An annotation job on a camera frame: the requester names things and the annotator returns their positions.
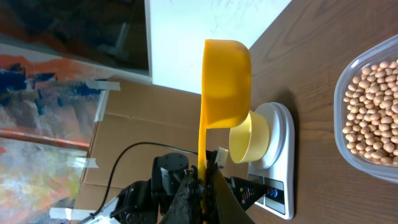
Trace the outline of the yellow measuring scoop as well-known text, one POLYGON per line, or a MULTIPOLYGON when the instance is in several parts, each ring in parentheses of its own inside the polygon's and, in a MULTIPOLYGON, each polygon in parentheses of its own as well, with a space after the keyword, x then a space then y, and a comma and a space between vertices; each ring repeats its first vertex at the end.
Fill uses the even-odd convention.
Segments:
POLYGON ((233 128, 249 113, 251 58, 236 40, 206 39, 201 72, 198 178, 206 176, 206 131, 233 128))

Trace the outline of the pale yellow bowl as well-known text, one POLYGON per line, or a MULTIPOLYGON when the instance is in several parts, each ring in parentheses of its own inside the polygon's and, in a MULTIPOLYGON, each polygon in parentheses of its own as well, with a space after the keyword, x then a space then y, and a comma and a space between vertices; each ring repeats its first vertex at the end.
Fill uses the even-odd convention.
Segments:
POLYGON ((235 164, 261 159, 267 151, 270 140, 267 120, 250 111, 246 119, 229 132, 229 154, 235 164))

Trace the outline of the soybeans pile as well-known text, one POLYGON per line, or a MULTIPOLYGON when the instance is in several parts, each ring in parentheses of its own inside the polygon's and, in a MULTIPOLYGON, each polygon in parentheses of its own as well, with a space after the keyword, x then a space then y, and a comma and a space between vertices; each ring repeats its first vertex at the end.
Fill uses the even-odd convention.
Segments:
POLYGON ((383 61, 352 78, 343 101, 346 147, 373 164, 397 165, 397 61, 383 61))

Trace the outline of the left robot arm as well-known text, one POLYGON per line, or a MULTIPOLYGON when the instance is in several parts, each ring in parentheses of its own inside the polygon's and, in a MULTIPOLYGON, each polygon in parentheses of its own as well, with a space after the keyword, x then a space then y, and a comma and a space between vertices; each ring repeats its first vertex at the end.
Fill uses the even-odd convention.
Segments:
POLYGON ((224 177, 215 160, 206 179, 181 153, 156 157, 149 180, 102 202, 82 223, 252 223, 246 210, 267 193, 264 184, 224 177))

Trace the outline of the dark monitor screen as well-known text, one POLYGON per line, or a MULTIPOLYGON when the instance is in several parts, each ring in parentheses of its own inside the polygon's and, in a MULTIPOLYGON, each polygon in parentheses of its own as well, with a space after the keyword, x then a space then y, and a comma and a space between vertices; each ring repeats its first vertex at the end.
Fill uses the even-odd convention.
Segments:
POLYGON ((1 37, 108 67, 149 71, 140 0, 1 0, 1 37))

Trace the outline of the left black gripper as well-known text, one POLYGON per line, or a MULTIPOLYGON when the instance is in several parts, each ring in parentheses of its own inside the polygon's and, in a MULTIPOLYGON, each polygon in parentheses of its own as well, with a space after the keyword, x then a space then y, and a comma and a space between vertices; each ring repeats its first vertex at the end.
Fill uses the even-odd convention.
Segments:
POLYGON ((267 193, 267 187, 264 184, 239 177, 225 177, 225 180, 244 211, 267 193))

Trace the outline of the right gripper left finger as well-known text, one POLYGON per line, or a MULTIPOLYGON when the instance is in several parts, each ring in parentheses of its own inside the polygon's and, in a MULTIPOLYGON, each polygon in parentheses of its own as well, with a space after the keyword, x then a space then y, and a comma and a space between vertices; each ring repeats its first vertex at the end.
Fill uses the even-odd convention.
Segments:
POLYGON ((160 224, 203 223, 201 201, 205 194, 204 181, 198 178, 198 169, 195 166, 185 169, 184 174, 171 206, 159 222, 160 224))

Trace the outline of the white board panel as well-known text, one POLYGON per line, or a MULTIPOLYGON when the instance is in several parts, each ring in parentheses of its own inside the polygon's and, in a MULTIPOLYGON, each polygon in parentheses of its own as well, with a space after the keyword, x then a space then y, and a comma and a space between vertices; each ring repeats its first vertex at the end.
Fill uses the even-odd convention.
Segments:
POLYGON ((255 43, 290 0, 146 0, 149 71, 155 85, 201 93, 206 39, 255 43))

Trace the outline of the cardboard box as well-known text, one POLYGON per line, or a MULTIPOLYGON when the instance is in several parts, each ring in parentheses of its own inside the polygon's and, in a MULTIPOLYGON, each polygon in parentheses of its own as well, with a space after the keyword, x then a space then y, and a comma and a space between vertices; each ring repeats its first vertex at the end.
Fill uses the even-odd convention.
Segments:
POLYGON ((153 160, 183 149, 190 165, 198 162, 200 95, 119 80, 109 92, 103 120, 90 146, 95 168, 88 168, 75 201, 75 209, 97 210, 107 184, 109 198, 138 180, 148 180, 153 160))

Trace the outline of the colourful painted poster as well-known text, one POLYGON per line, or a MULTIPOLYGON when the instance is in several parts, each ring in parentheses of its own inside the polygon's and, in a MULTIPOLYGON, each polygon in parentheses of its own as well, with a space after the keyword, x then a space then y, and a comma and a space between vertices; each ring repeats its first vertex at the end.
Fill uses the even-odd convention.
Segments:
POLYGON ((69 159, 85 151, 50 141, 89 145, 104 68, 12 45, 1 45, 1 222, 52 223, 50 209, 72 208, 82 167, 69 159))

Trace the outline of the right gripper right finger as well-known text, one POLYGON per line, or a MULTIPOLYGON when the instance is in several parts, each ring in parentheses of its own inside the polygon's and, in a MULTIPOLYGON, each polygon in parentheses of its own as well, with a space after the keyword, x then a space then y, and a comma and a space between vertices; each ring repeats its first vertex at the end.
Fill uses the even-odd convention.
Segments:
POLYGON ((242 209, 214 162, 206 168, 205 205, 208 223, 250 224, 254 221, 242 209))

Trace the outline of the white digital kitchen scale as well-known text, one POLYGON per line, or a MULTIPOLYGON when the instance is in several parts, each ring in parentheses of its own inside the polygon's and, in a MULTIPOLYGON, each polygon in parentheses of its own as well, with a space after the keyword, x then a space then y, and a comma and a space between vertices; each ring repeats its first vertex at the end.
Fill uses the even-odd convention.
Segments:
POLYGON ((248 179, 266 187, 265 194, 254 204, 290 220, 294 216, 294 121, 281 103, 264 103, 255 113, 268 121, 270 141, 264 156, 248 166, 248 179))

